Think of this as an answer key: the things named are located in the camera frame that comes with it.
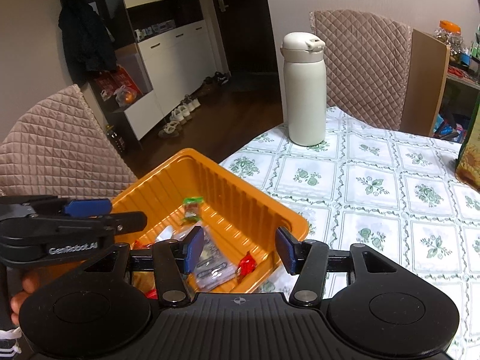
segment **tablecloth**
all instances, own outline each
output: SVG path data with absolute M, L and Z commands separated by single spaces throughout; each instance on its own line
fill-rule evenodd
M 326 130 L 302 147 L 280 125 L 221 165 L 306 218 L 309 239 L 368 244 L 445 292 L 461 318 L 448 354 L 479 360 L 480 194 L 455 179 L 460 144 L 373 128 L 337 107 Z M 280 266 L 260 290 L 288 298 L 296 279 Z M 346 285 L 328 274 L 324 298 Z

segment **dark wooden floor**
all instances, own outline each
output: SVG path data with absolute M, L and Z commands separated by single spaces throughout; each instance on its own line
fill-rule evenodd
M 201 107 L 192 113 L 176 138 L 161 139 L 160 127 L 142 139 L 142 150 L 129 152 L 125 162 L 141 177 L 181 149 L 191 147 L 219 163 L 257 135 L 282 122 L 278 89 L 231 92 L 215 88 L 199 97 Z

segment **black coat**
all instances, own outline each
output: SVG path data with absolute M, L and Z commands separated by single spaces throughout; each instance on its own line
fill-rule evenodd
M 88 72 L 115 70 L 115 50 L 100 16 L 85 0 L 61 1 L 58 26 L 72 81 L 81 86 Z

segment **dark door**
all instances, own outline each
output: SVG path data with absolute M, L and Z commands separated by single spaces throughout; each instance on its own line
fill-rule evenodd
M 267 0 L 213 0 L 232 72 L 277 72 Z

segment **white thermos bottle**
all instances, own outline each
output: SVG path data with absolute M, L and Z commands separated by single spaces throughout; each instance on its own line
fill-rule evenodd
M 290 139 L 314 146 L 325 140 L 326 69 L 325 42 L 307 32 L 291 32 L 280 51 L 285 59 L 286 111 Z

